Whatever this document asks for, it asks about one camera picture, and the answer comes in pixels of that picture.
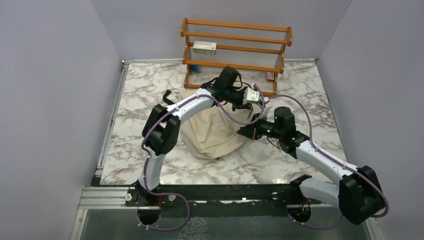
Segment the cream canvas backpack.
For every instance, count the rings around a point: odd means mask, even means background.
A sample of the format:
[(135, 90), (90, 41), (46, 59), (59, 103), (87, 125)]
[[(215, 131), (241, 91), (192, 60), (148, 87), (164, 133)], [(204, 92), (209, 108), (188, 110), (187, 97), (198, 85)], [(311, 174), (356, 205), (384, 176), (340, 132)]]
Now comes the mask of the cream canvas backpack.
[(213, 160), (241, 147), (246, 141), (237, 131), (255, 123), (253, 115), (266, 106), (262, 96), (259, 103), (251, 103), (253, 109), (232, 111), (233, 102), (243, 102), (245, 88), (232, 93), (199, 88), (180, 94), (180, 100), (166, 107), (172, 116), (180, 120), (179, 139), (193, 157)]

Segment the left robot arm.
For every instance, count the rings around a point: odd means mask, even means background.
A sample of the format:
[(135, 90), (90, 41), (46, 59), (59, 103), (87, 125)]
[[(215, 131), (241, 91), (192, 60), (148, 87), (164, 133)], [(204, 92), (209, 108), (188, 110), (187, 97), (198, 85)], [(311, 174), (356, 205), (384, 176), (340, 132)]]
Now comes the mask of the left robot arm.
[(146, 161), (136, 182), (138, 199), (144, 205), (160, 197), (157, 188), (165, 156), (180, 134), (193, 155), (203, 159), (222, 157), (244, 143), (237, 130), (255, 117), (247, 100), (253, 90), (243, 82), (237, 84), (240, 79), (239, 71), (226, 66), (199, 89), (183, 92), (178, 102), (153, 107), (142, 130)]

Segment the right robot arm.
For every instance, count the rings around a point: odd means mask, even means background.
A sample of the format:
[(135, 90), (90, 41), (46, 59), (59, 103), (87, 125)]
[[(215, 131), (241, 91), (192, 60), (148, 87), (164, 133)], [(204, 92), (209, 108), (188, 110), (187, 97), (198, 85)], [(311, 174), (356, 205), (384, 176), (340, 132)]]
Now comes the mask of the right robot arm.
[(283, 152), (311, 165), (329, 179), (326, 182), (305, 175), (292, 181), (288, 196), (296, 204), (306, 199), (318, 200), (339, 209), (355, 225), (376, 217), (387, 206), (375, 171), (369, 166), (354, 166), (319, 148), (309, 136), (297, 130), (295, 116), (288, 107), (277, 107), (272, 122), (262, 117), (241, 127), (237, 134), (251, 140), (274, 138)]

